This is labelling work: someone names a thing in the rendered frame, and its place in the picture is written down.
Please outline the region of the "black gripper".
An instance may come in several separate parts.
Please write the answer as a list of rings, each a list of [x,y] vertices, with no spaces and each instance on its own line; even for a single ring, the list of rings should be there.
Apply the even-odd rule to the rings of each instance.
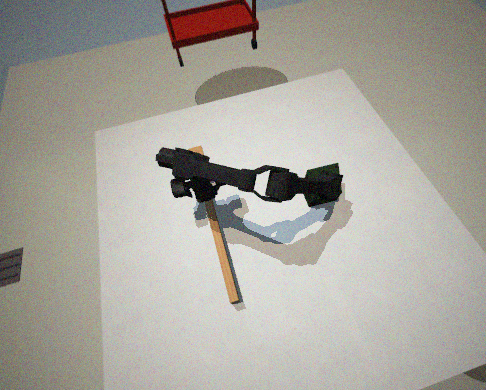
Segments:
[[[172,179],[170,181],[170,184],[171,184],[171,189],[172,189],[172,194],[175,198],[179,198],[179,197],[184,197],[184,196],[188,196],[188,197],[191,197],[193,198],[192,196],[192,193],[190,191],[190,189],[192,188],[191,187],[191,182],[192,181],[202,181],[203,178],[196,178],[196,179],[190,179],[190,181],[188,182],[185,182],[185,181],[180,181],[178,179]],[[223,184],[223,183],[219,183],[219,182],[215,182],[215,185],[216,185],[216,188],[217,188],[217,191],[219,190],[220,186],[224,186],[226,184]]]

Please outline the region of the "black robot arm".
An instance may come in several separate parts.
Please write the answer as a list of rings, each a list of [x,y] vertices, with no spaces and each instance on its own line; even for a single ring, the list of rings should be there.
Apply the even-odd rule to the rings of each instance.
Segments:
[[[202,203],[216,198],[216,185],[209,180],[238,187],[238,190],[251,192],[264,201],[278,202],[291,200],[296,194],[316,194],[325,201],[337,200],[343,175],[324,171],[311,178],[298,177],[290,169],[264,165],[257,169],[236,169],[209,162],[210,157],[190,150],[162,147],[156,154],[160,167],[172,169],[174,178],[185,181],[203,178],[202,181],[192,181],[191,187],[197,202]],[[266,187],[266,196],[261,196],[254,190],[257,174],[270,170]]]

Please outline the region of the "wooden post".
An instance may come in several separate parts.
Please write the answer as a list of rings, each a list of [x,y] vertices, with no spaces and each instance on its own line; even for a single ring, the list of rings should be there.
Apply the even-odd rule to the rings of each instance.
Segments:
[[[193,151],[193,152],[200,153],[201,155],[204,155],[202,146],[197,146],[197,147],[194,147],[194,148],[190,148],[188,150]]]

